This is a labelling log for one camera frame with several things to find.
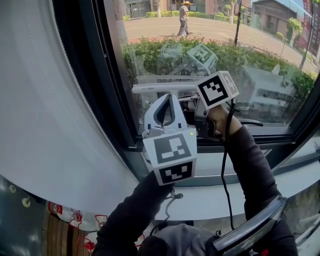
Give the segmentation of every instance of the tree trunk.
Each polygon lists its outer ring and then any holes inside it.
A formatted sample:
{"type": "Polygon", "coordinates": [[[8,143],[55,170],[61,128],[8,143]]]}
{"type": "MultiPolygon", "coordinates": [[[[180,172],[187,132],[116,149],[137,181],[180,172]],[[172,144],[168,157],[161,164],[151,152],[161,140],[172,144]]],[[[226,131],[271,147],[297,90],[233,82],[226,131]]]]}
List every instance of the tree trunk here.
{"type": "Polygon", "coordinates": [[[216,15],[218,12],[218,0],[214,0],[214,14],[216,15]]]}
{"type": "Polygon", "coordinates": [[[232,3],[231,2],[231,11],[230,11],[230,18],[229,18],[229,21],[230,21],[231,24],[234,23],[235,4],[236,3],[232,3]]]}
{"type": "Polygon", "coordinates": [[[126,14],[124,6],[124,0],[113,0],[113,11],[121,45],[126,45],[128,43],[125,23],[122,18],[126,14]]]}
{"type": "Polygon", "coordinates": [[[161,18],[161,0],[157,0],[158,17],[161,18]]]}
{"type": "Polygon", "coordinates": [[[290,40],[290,46],[293,47],[294,46],[294,40],[296,38],[296,30],[292,29],[292,36],[291,36],[291,40],[290,40]]]}

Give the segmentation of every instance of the black handle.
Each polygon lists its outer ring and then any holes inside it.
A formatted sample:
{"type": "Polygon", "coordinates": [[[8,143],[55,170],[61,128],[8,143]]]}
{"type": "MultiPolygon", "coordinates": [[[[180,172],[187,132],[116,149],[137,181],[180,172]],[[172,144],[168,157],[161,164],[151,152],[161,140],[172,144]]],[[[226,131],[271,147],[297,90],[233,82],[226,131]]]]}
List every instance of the black handle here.
{"type": "Polygon", "coordinates": [[[253,120],[253,119],[239,119],[239,122],[243,125],[253,125],[253,126],[264,126],[264,123],[261,121],[253,120]]]}

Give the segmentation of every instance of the gloved hand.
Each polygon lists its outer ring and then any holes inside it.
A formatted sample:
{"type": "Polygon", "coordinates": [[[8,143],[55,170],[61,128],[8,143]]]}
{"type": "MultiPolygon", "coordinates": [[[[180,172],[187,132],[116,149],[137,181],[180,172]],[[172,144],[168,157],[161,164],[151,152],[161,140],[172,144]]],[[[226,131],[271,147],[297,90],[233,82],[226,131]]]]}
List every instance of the gloved hand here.
{"type": "MultiPolygon", "coordinates": [[[[207,116],[209,119],[215,122],[215,129],[222,134],[223,138],[226,138],[226,123],[228,114],[229,111],[226,110],[225,107],[218,105],[211,108],[207,116]]],[[[238,130],[240,130],[241,127],[242,124],[239,122],[239,120],[235,116],[232,116],[229,135],[231,136],[235,134],[238,130]]]]}

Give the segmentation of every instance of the hat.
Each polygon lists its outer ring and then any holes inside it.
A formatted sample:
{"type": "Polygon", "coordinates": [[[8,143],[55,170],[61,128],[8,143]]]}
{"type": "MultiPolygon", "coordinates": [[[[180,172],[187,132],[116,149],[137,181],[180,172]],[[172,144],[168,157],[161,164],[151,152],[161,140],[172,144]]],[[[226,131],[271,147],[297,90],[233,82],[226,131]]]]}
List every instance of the hat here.
{"type": "Polygon", "coordinates": [[[182,2],[181,4],[182,5],[190,5],[190,6],[194,5],[193,3],[190,3],[189,1],[182,2]]]}

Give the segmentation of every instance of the hedge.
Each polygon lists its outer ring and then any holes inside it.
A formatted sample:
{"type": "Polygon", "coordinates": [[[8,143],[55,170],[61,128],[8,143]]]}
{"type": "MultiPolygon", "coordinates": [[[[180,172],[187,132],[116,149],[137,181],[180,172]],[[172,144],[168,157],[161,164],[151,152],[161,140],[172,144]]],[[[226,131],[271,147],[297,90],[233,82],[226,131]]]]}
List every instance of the hedge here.
{"type": "MultiPolygon", "coordinates": [[[[211,19],[211,20],[217,20],[217,21],[223,21],[223,22],[229,22],[229,17],[226,17],[224,15],[212,15],[212,14],[206,14],[203,12],[197,12],[197,11],[189,11],[188,16],[189,17],[196,17],[196,18],[204,18],[204,19],[211,19]]],[[[172,16],[179,16],[179,11],[178,10],[173,10],[172,11],[172,16]]],[[[147,18],[155,18],[158,17],[158,12],[157,11],[148,11],[146,12],[146,17],[147,18]]],[[[165,10],[161,12],[161,17],[171,17],[171,11],[170,10],[165,10]]],[[[238,16],[233,16],[233,23],[236,24],[238,21],[238,16]]]]}
{"type": "Polygon", "coordinates": [[[277,32],[275,33],[275,37],[280,39],[280,40],[283,40],[284,39],[284,35],[281,33],[281,32],[277,32]]]}
{"type": "MultiPolygon", "coordinates": [[[[123,48],[123,56],[131,85],[138,83],[136,80],[138,74],[136,72],[133,53],[137,57],[142,56],[144,58],[143,66],[148,72],[155,75],[168,75],[177,65],[181,64],[182,59],[161,58],[161,47],[165,43],[174,42],[181,43],[183,63],[185,63],[189,59],[187,51],[203,43],[204,37],[169,37],[163,41],[142,37],[139,39],[139,42],[126,45],[123,48]]],[[[215,40],[210,40],[204,44],[218,57],[218,62],[215,66],[216,70],[229,71],[235,81],[243,74],[242,65],[271,72],[277,64],[280,64],[279,75],[284,77],[288,75],[289,78],[287,77],[287,79],[292,81],[295,94],[288,106],[283,110],[282,115],[279,114],[279,117],[274,117],[270,114],[268,116],[268,113],[264,113],[263,116],[261,116],[261,113],[256,112],[250,113],[249,116],[243,118],[263,119],[264,122],[270,123],[274,123],[275,120],[277,120],[288,124],[301,109],[314,86],[317,74],[302,71],[296,64],[290,63],[276,54],[266,51],[262,52],[260,49],[255,50],[248,47],[236,47],[232,42],[220,43],[215,40]]]]}
{"type": "Polygon", "coordinates": [[[123,19],[124,22],[128,21],[130,18],[131,18],[130,15],[122,16],[122,19],[123,19]]]}

